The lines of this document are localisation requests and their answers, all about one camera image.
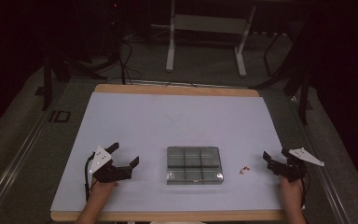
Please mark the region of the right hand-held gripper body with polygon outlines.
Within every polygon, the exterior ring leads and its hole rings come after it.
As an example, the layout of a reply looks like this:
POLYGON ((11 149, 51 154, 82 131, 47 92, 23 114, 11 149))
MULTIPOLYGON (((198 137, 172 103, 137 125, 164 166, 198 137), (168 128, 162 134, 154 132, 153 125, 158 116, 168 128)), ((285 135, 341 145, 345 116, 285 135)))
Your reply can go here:
POLYGON ((282 175, 288 179, 289 182, 302 179, 307 172, 306 162, 324 166, 324 162, 320 161, 305 148, 289 149, 292 158, 286 158, 286 163, 274 161, 273 174, 282 175))

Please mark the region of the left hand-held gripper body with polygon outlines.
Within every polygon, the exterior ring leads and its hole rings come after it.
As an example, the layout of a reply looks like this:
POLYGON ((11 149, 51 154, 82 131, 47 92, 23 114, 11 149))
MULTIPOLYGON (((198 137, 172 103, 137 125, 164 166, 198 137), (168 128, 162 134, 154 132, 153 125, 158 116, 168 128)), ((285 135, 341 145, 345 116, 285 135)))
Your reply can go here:
POLYGON ((131 179, 132 170, 128 166, 116 167, 113 164, 112 153, 106 148, 97 147, 91 155, 91 166, 88 173, 102 183, 111 183, 120 180, 131 179))

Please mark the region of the clear plastic compartment box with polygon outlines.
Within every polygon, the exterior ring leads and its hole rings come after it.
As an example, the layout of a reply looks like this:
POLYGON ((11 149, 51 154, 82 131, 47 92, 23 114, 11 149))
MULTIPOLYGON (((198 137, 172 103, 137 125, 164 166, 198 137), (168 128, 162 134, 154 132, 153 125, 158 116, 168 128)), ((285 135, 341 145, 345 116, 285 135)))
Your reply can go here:
POLYGON ((168 185, 221 185, 224 173, 218 147, 168 147, 168 185))

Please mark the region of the person's left hand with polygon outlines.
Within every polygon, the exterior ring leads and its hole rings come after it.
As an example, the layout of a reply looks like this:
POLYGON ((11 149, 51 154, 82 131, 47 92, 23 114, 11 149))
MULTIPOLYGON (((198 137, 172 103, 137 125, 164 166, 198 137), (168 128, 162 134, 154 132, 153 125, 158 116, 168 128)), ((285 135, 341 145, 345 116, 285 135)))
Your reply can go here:
POLYGON ((105 204, 113 189, 118 187, 118 182, 101 183, 95 181, 89 193, 89 203, 100 203, 105 204))

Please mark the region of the person's right hand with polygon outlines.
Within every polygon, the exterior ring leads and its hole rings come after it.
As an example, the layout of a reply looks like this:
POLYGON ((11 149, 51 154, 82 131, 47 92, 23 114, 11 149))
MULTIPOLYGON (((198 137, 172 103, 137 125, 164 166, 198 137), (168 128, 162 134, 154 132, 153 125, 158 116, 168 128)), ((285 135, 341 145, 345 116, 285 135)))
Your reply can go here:
POLYGON ((280 176, 281 196, 285 207, 301 208, 303 204, 303 183, 301 180, 289 182, 284 176, 280 176))

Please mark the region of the black tripod stand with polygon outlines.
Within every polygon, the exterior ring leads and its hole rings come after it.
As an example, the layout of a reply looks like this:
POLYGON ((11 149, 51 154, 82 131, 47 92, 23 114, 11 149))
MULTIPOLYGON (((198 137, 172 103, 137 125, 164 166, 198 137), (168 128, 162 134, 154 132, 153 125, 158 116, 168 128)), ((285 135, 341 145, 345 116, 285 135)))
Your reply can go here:
POLYGON ((272 74, 272 78, 250 87, 251 90, 263 90, 287 78, 288 82, 285 84, 283 92, 286 96, 294 97, 300 91, 298 116, 304 125, 308 124, 306 111, 310 86, 310 65, 302 63, 301 56, 298 56, 298 53, 301 49, 301 44, 306 40, 307 35, 303 31, 298 31, 294 35, 293 45, 286 58, 272 74))

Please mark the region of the metal floor rail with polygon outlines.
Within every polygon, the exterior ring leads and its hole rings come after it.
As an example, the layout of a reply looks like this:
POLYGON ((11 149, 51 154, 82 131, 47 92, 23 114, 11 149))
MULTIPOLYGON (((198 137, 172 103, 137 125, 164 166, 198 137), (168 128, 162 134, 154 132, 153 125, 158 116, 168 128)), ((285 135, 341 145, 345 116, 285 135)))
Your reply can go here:
POLYGON ((302 136, 303 142, 305 144, 305 149, 314 155, 316 158, 324 161, 324 167, 322 166, 311 166, 311 170, 316 174, 316 178, 319 181, 321 188, 324 190, 324 195, 328 201, 332 213, 336 219, 337 224, 350 224, 350 220, 347 216, 346 210, 342 204, 337 188, 333 183, 332 176, 328 173, 329 168, 332 166, 332 162, 327 159, 327 157, 321 154, 321 148, 317 145, 316 135, 311 132, 310 122, 305 125, 300 118, 298 113, 299 111, 299 101, 296 97, 288 97, 287 101, 290 105, 293 116, 296 120, 296 126, 299 129, 300 135, 302 136))
POLYGON ((36 121, 31 131, 28 132, 24 141, 21 143, 19 151, 13 157, 13 160, 8 164, 6 170, 0 177, 0 204, 5 199, 12 184, 15 182, 18 173, 20 172, 23 164, 27 159, 27 156, 31 153, 34 147, 35 141, 40 134, 41 129, 47 122, 48 118, 53 114, 53 112, 53 105, 50 105, 46 110, 41 111, 40 117, 36 121))

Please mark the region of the white metal stand frame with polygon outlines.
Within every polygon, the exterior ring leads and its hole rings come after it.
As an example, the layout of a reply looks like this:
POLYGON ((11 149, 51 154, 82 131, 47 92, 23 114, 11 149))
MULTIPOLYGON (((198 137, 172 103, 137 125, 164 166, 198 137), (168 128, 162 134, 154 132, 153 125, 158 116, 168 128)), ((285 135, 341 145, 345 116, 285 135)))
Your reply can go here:
POLYGON ((170 1, 170 24, 167 26, 167 28, 169 29, 169 45, 168 45, 168 53, 167 53, 166 66, 165 66, 165 70, 167 72, 172 72, 174 68, 175 31, 186 30, 186 31, 195 31, 195 32, 210 32, 210 33, 240 35, 241 41, 234 48, 234 55, 238 67, 239 76, 240 77, 247 76, 242 52, 247 37, 250 34, 250 28, 256 12, 256 5, 252 3, 251 0, 247 0, 250 3, 250 9, 246 13, 245 19, 177 14, 175 12, 175 3, 177 0, 169 0, 169 1, 170 1))

